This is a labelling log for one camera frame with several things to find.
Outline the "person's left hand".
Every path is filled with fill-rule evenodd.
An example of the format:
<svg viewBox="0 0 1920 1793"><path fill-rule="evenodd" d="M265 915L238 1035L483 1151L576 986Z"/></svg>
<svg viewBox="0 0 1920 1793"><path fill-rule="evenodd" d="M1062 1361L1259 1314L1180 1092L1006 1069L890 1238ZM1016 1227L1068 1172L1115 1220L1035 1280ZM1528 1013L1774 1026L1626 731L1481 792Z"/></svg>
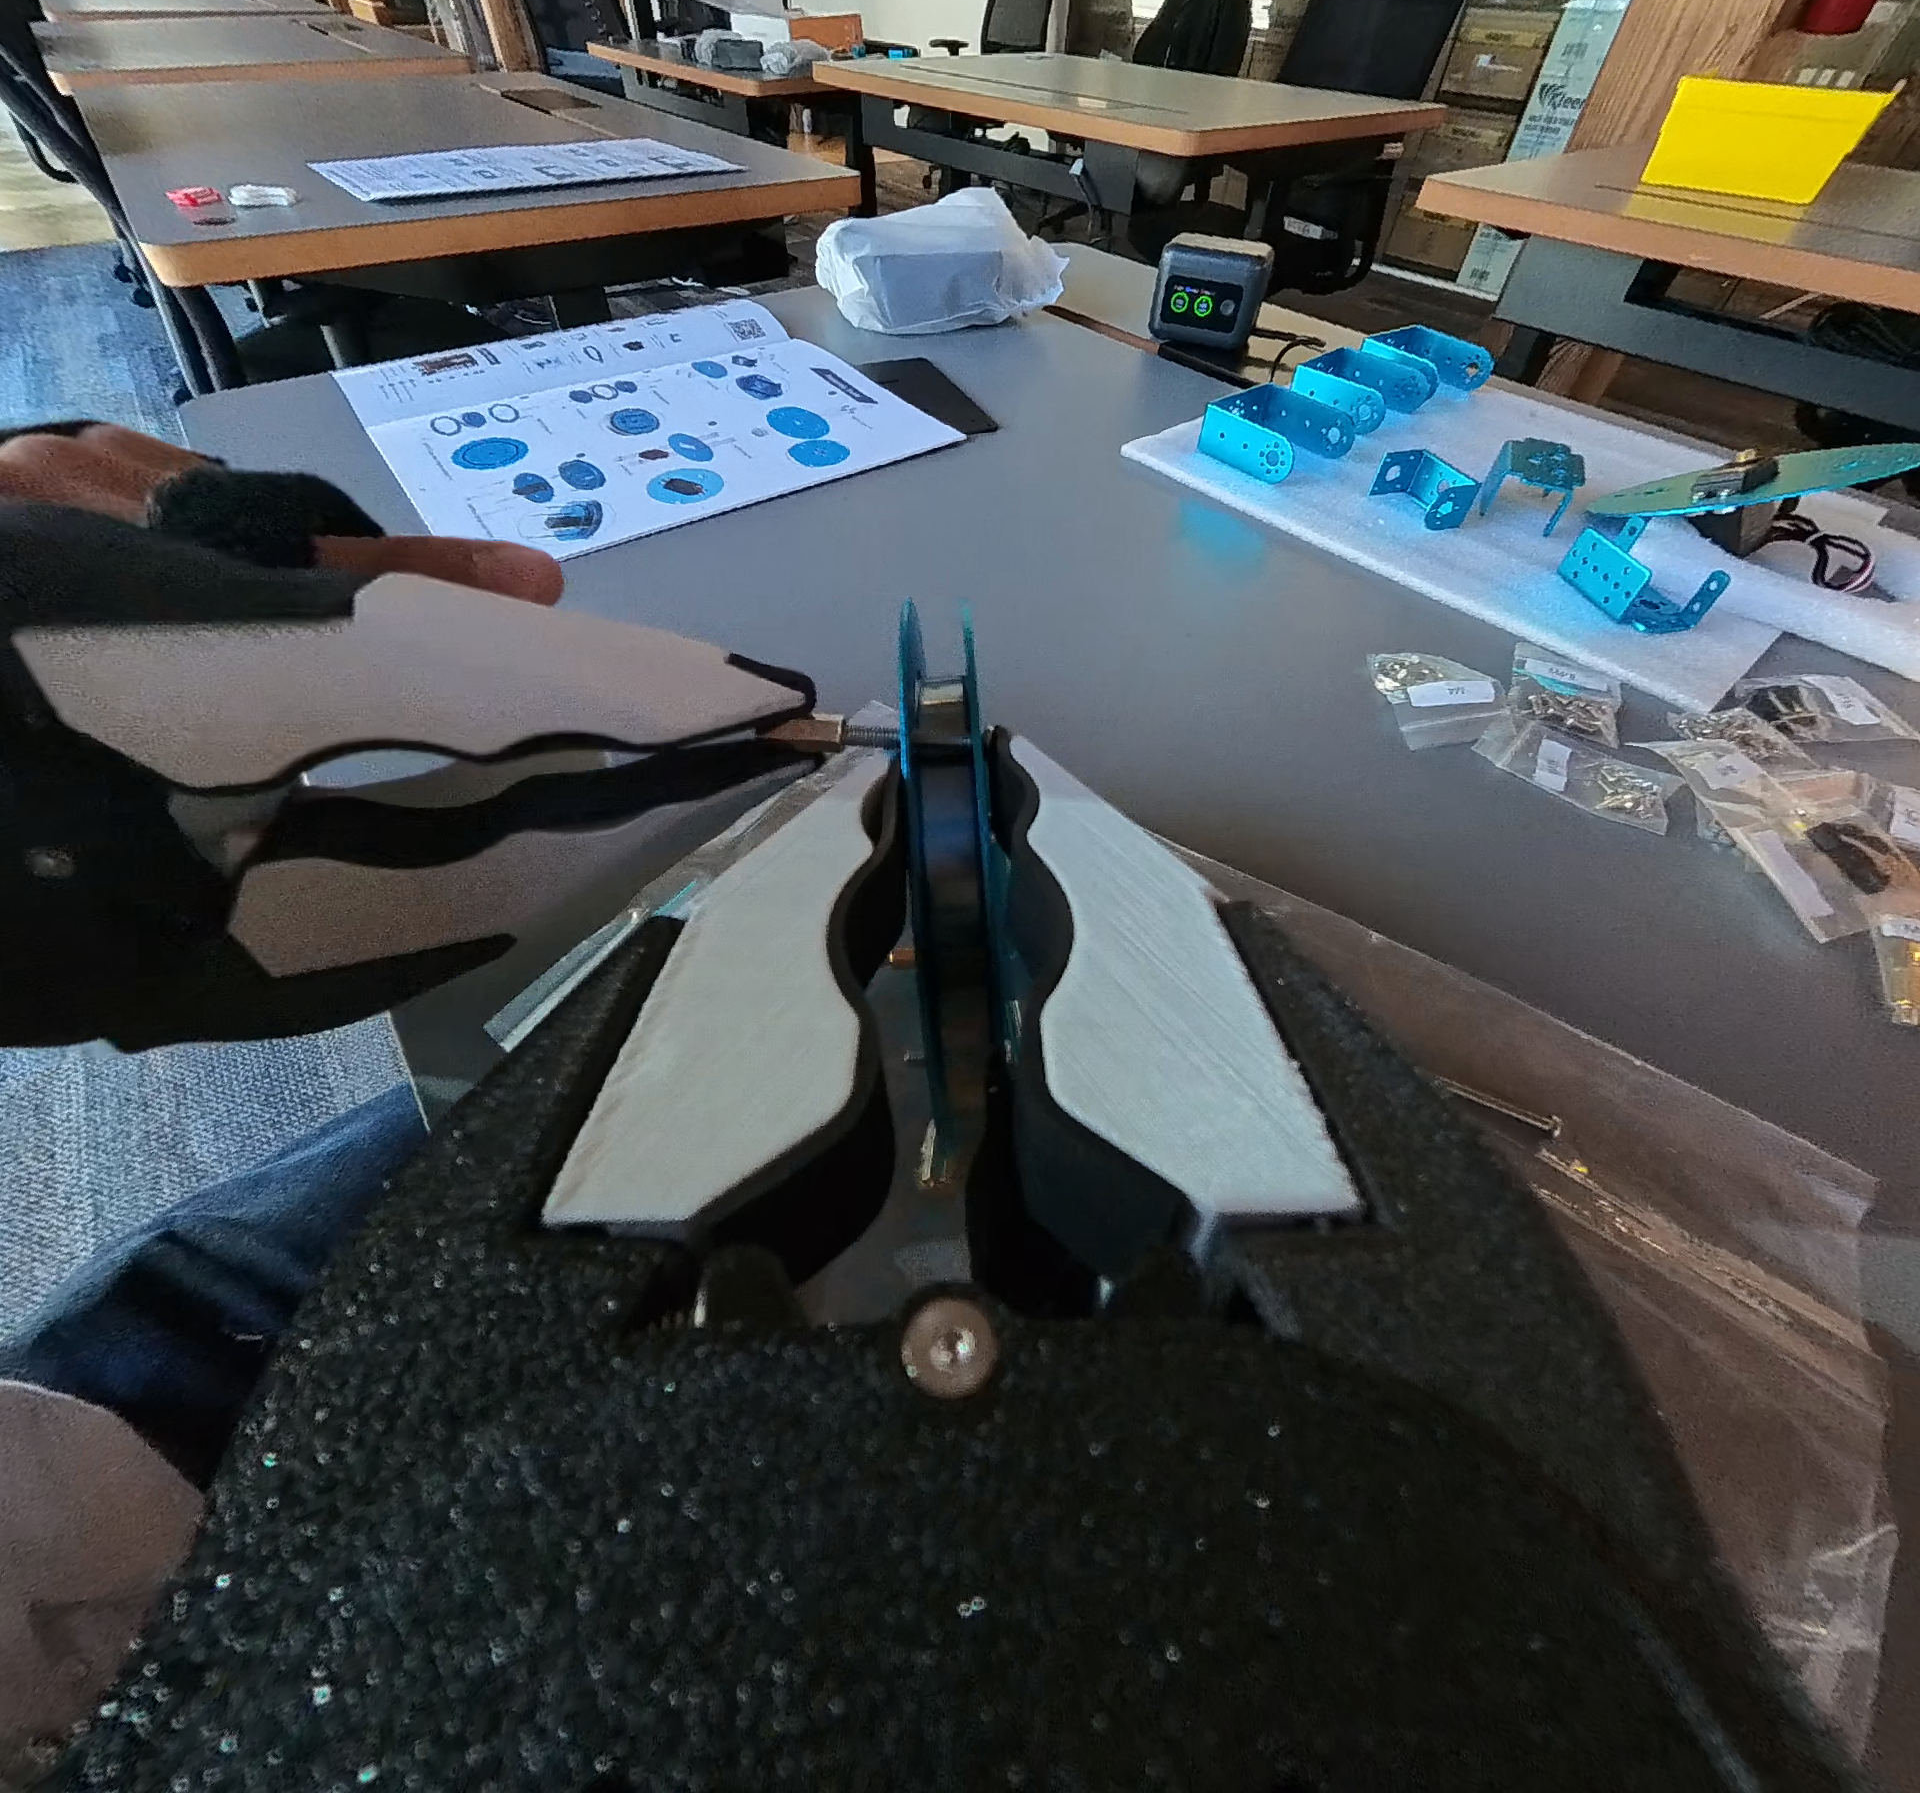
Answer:
<svg viewBox="0 0 1920 1793"><path fill-rule="evenodd" d="M551 606L563 572L501 540L389 536L337 487L308 474L234 469L98 419L2 438L6 509L71 509L185 540L251 566L403 573Z"/></svg>

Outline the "black servo motor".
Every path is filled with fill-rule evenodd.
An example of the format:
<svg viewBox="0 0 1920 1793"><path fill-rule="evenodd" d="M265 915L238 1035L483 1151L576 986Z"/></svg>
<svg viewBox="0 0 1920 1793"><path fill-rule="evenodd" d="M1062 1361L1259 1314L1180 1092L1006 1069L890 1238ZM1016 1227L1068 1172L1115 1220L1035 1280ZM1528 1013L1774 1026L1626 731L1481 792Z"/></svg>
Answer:
<svg viewBox="0 0 1920 1793"><path fill-rule="evenodd" d="M1815 523L1800 513L1802 496L1781 487L1783 463L1755 449L1734 454L1692 483L1688 519L1732 557L1752 557L1774 543L1811 547Z"/></svg>

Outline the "wide blue perforated bracket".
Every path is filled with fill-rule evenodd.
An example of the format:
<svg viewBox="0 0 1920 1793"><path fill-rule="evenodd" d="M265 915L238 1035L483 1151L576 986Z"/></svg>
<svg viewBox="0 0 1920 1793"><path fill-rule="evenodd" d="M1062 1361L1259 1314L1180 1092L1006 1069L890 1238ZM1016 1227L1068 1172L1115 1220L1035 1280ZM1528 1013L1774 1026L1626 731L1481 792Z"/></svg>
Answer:
<svg viewBox="0 0 1920 1793"><path fill-rule="evenodd" d="M1676 602L1652 584L1652 568L1636 555L1647 513L1590 515L1558 564L1557 575L1609 619L1641 635L1673 635L1694 630L1718 602L1731 575L1717 569L1702 580L1688 602Z"/></svg>

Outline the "yellow tray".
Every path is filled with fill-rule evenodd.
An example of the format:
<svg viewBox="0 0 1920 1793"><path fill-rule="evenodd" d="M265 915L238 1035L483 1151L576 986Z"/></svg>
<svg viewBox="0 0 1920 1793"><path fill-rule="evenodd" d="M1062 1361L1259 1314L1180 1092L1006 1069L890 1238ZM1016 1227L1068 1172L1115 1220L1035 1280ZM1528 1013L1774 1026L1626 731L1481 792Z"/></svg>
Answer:
<svg viewBox="0 0 1920 1793"><path fill-rule="evenodd" d="M1682 76L1640 181L1645 188L1806 206L1896 95Z"/></svg>

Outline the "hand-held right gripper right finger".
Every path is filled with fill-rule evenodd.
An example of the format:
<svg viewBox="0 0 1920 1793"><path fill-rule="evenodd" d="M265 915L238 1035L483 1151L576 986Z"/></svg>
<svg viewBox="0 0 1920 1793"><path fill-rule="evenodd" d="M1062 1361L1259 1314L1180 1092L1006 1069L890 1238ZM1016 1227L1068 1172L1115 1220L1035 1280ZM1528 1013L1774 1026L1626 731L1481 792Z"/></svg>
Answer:
<svg viewBox="0 0 1920 1793"><path fill-rule="evenodd" d="M1003 1039L974 1158L974 1275L1093 1293L1229 1231L1362 1220L1362 1191L1219 895L1022 735L993 735Z"/></svg>

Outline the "wood-edged desk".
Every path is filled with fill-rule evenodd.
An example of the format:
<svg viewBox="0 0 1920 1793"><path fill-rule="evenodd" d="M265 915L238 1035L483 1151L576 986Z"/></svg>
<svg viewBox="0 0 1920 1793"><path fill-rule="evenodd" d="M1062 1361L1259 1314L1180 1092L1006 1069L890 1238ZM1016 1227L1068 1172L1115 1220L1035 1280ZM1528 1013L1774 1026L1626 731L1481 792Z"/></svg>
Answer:
<svg viewBox="0 0 1920 1793"><path fill-rule="evenodd" d="M53 20L33 27L53 86L81 95L122 86L352 82L466 74L468 55L347 15L214 15Z"/></svg>
<svg viewBox="0 0 1920 1793"><path fill-rule="evenodd" d="M833 59L814 86L857 98L863 139L937 168L942 194L1003 183L1088 204L1118 223L1136 208L1144 161L1238 171L1249 229L1276 188L1378 158L1439 125L1436 101L1146 69L1078 55Z"/></svg>
<svg viewBox="0 0 1920 1793"><path fill-rule="evenodd" d="M335 13L316 0L39 0L38 24L99 26L127 20L302 19Z"/></svg>
<svg viewBox="0 0 1920 1793"><path fill-rule="evenodd" d="M1521 236L1496 319L1500 376L1535 386L1561 343L1670 365L1823 410L1918 426L1913 367L1823 349L1783 326L1670 297L1676 274L1811 294L1916 323L1916 174L1841 164L1806 206L1647 188L1647 145L1428 177L1422 210Z"/></svg>
<svg viewBox="0 0 1920 1793"><path fill-rule="evenodd" d="M810 115L810 131L847 138L857 129L857 94L818 82L813 65L785 76L707 67L652 40L594 40L586 52L623 74L631 101L716 131L784 148L801 111Z"/></svg>
<svg viewBox="0 0 1920 1793"><path fill-rule="evenodd" d="M578 326L611 316L611 288L689 276L772 224L868 204L852 171L533 74L122 86L77 109L135 245L177 294L305 278L468 308L548 299L561 326ZM638 138L744 171L410 204L364 204L310 171ZM234 183L292 188L300 204L185 215L163 196Z"/></svg>

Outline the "small blue angle bracket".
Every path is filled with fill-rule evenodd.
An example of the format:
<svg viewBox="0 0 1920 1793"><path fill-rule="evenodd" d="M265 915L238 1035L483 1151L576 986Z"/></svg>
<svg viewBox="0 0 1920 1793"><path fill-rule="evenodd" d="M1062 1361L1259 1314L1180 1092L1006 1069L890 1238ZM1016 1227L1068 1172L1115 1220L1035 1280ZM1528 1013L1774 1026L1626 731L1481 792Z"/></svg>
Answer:
<svg viewBox="0 0 1920 1793"><path fill-rule="evenodd" d="M1428 533L1458 530L1478 509L1481 483L1428 449L1400 449L1382 458L1371 496L1405 496Z"/></svg>

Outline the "black flat plate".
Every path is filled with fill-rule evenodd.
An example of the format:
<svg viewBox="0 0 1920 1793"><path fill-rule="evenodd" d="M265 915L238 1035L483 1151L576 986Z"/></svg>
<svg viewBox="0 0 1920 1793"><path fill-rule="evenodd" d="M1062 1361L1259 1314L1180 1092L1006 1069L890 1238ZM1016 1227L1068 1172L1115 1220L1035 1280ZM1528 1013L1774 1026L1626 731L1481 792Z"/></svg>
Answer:
<svg viewBox="0 0 1920 1793"><path fill-rule="evenodd" d="M940 419L960 436L997 432L997 419L960 389L948 370L924 358L899 358L856 365L856 372L902 404Z"/></svg>

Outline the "pile of small screw bags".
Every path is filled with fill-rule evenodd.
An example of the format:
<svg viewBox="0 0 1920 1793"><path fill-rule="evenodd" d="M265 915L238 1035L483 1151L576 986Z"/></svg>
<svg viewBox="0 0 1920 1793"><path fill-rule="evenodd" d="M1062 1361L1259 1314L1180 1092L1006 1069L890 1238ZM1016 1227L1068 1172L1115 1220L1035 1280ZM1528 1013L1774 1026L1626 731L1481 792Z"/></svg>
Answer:
<svg viewBox="0 0 1920 1793"><path fill-rule="evenodd" d="M1886 1020L1916 1030L1916 787L1838 760L1916 745L1916 723L1859 679L1743 679L1728 701L1670 708L1654 737L1630 741L1622 684L1531 642L1515 646L1507 677L1420 651L1374 653L1366 674L1408 751L1474 751L1593 821L1654 836L1690 821L1809 941L1859 941Z"/></svg>

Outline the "teal multi-hole metal bracket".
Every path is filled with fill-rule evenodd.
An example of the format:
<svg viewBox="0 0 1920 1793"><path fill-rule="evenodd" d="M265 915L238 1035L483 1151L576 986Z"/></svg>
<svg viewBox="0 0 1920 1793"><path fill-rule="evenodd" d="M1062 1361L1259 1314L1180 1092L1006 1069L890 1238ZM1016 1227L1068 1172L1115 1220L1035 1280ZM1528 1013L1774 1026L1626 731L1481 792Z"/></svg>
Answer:
<svg viewBox="0 0 1920 1793"><path fill-rule="evenodd" d="M1516 436L1503 442L1500 454L1480 484L1475 509L1487 513L1505 484L1525 484L1548 501L1544 535L1553 536L1577 490L1586 484L1583 456L1561 440Z"/></svg>

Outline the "blue oval metal plate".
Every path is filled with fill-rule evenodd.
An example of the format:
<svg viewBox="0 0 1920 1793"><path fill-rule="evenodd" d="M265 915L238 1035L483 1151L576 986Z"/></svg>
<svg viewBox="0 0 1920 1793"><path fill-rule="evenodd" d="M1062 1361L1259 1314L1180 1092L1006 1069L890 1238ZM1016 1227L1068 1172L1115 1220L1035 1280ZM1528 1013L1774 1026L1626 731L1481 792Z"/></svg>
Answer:
<svg viewBox="0 0 1920 1793"><path fill-rule="evenodd" d="M1601 494L1588 518L1713 515L1800 501L1817 492L1857 490L1918 468L1918 442L1893 440L1776 458L1728 460Z"/></svg>

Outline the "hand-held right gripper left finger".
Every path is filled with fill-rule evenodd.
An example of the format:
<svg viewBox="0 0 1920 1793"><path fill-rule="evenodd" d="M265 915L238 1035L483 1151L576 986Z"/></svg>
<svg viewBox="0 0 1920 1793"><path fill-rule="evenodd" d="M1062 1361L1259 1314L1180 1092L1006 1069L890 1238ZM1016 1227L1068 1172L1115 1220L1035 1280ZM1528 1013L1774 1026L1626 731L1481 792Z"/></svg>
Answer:
<svg viewBox="0 0 1920 1793"><path fill-rule="evenodd" d="M541 1226L750 1246L808 1282L876 1220L895 1128L868 984L899 941L899 765L867 751L668 921Z"/></svg>

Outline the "dark device with green display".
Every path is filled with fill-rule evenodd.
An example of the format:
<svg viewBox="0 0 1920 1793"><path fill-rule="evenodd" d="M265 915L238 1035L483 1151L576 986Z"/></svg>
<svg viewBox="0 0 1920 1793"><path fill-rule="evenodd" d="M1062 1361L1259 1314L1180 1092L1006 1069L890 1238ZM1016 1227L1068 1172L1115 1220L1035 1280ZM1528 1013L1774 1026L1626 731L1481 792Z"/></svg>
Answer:
<svg viewBox="0 0 1920 1793"><path fill-rule="evenodd" d="M1182 232L1163 247L1146 308L1162 346L1238 351L1257 326L1276 253L1263 241Z"/></svg>

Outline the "blue round turntable base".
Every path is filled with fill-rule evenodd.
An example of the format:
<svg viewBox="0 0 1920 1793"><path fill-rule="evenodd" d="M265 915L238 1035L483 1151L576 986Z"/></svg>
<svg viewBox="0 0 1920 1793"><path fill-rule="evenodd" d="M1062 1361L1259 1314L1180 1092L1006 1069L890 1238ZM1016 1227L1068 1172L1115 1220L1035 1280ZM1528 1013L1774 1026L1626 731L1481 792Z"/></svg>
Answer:
<svg viewBox="0 0 1920 1793"><path fill-rule="evenodd" d="M919 608L899 608L899 802L930 1119L956 1137L962 1185L1020 1055L1028 973L1007 925L1011 863L996 834L993 731L973 618L962 667L929 665Z"/></svg>

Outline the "printed paper sheet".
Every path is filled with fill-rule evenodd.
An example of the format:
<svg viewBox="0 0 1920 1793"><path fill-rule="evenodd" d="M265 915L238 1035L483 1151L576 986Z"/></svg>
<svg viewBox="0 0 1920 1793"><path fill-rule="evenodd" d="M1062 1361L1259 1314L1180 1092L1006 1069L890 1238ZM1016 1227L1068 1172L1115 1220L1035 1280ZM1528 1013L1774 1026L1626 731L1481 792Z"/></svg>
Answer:
<svg viewBox="0 0 1920 1793"><path fill-rule="evenodd" d="M310 171L357 201L410 204L716 177L741 172L744 166L708 151L638 138L316 161Z"/></svg>

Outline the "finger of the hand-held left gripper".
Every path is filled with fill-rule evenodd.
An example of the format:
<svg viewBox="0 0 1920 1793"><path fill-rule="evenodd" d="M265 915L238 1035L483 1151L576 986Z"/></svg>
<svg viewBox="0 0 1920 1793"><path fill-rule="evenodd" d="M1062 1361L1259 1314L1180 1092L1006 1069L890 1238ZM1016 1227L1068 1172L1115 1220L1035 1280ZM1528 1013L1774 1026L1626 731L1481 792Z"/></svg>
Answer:
<svg viewBox="0 0 1920 1793"><path fill-rule="evenodd" d="M805 676L705 641L414 575L335 619L26 627L12 646L68 729L199 794L352 751L679 749L814 707Z"/></svg>
<svg viewBox="0 0 1920 1793"><path fill-rule="evenodd" d="M814 763L779 740L731 740L601 765L536 760L492 792L450 770L304 790L238 871L227 930L277 977L526 941L613 908L708 821Z"/></svg>

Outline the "open instruction booklet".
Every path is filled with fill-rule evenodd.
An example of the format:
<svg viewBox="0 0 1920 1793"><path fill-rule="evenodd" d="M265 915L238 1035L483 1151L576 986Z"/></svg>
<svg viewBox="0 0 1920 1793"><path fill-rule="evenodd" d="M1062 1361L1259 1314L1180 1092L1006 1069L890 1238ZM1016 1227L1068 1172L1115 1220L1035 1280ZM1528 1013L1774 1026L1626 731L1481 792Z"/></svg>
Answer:
<svg viewBox="0 0 1920 1793"><path fill-rule="evenodd" d="M432 536L514 540L557 562L962 438L750 299L335 383Z"/></svg>

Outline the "stack of cardboard boxes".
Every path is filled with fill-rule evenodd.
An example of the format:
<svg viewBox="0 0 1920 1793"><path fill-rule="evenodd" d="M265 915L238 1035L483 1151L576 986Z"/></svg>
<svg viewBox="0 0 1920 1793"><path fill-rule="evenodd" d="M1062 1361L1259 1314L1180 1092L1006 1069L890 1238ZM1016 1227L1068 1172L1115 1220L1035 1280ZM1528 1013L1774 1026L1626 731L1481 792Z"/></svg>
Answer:
<svg viewBox="0 0 1920 1793"><path fill-rule="evenodd" d="M1563 153L1630 0L1467 0L1431 95L1448 115L1405 153L1382 260L1496 299L1518 241L1420 208L1428 177Z"/></svg>

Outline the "white wrapped grey bundle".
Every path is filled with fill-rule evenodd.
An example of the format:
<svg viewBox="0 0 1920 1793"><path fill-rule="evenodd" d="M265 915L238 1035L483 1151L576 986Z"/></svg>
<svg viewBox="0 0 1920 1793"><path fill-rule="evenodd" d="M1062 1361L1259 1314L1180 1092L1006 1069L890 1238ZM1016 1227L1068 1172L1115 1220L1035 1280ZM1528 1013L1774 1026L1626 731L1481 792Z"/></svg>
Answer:
<svg viewBox="0 0 1920 1793"><path fill-rule="evenodd" d="M933 337L1001 325L1064 294L1068 260L1027 234L986 188L913 213L846 219L814 247L814 278L857 330Z"/></svg>

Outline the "blue U-shaped servo bracket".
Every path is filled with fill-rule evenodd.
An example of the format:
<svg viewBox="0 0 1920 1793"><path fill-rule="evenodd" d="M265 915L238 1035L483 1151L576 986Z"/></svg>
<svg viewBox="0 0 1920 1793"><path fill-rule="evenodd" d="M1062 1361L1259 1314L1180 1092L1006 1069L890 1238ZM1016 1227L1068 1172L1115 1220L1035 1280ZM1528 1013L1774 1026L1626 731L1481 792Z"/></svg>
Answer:
<svg viewBox="0 0 1920 1793"><path fill-rule="evenodd" d="M1282 484L1301 456L1344 460L1356 444L1353 413L1299 389L1263 385L1213 401L1196 454L1259 484Z"/></svg>
<svg viewBox="0 0 1920 1793"><path fill-rule="evenodd" d="M1414 413L1428 406L1437 389L1437 367L1384 340L1362 340L1299 363L1291 386L1347 413L1356 434L1368 436L1380 431L1388 413Z"/></svg>
<svg viewBox="0 0 1920 1793"><path fill-rule="evenodd" d="M1424 325L1371 335L1366 346L1380 355L1389 351L1396 358L1424 362L1433 370L1433 385L1441 389L1469 392L1494 376L1494 355L1483 346Z"/></svg>

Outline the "white foam sheet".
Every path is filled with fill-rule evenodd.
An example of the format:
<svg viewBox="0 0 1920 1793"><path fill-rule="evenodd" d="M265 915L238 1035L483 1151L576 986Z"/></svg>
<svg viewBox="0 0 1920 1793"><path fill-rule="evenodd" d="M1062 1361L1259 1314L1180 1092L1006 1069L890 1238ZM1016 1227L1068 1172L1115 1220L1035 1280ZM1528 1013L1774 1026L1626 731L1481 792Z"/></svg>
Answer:
<svg viewBox="0 0 1920 1793"><path fill-rule="evenodd" d="M1119 456L1325 552L1366 566L1509 635L1561 648L1645 694L1702 708L1720 699L1783 633L1832 648L1854 661L1913 679L1916 543L1893 536L1886 572L1902 600L1838 596L1811 589L1787 562L1724 558L1678 519L1643 533L1638 557L1652 566L1652 587L1692 594L1718 564L1732 575L1713 611L1688 631L1643 635L1619 625L1557 578L1577 533L1571 511L1554 536L1539 492L1509 487L1494 509L1454 533L1428 533L1405 494L1371 494L1385 454L1430 449L1481 479L1509 436L1545 436L1586 462L1575 504L1617 488L1678 475L1710 463L1708 449L1611 413L1565 406L1531 389L1494 383L1474 394L1446 392L1422 413L1389 416L1378 436L1344 460L1305 456L1277 484L1198 454L1200 422L1179 422L1132 438Z"/></svg>

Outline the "large clear plastic bag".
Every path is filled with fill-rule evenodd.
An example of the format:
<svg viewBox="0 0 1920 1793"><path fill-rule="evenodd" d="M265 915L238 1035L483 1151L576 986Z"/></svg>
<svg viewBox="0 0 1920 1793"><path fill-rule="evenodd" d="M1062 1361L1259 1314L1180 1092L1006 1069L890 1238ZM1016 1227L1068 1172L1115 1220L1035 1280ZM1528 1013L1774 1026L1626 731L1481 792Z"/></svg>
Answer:
<svg viewBox="0 0 1920 1793"><path fill-rule="evenodd" d="M1219 895L1362 1191L1093 1293L808 1282L541 1226L668 921L473 1098L527 1458L508 1553L571 1701L537 1757L631 1787L1864 1789L1885 1375L1854 1176L1396 952L1406 1043L1575 1106L1500 1146Z"/></svg>

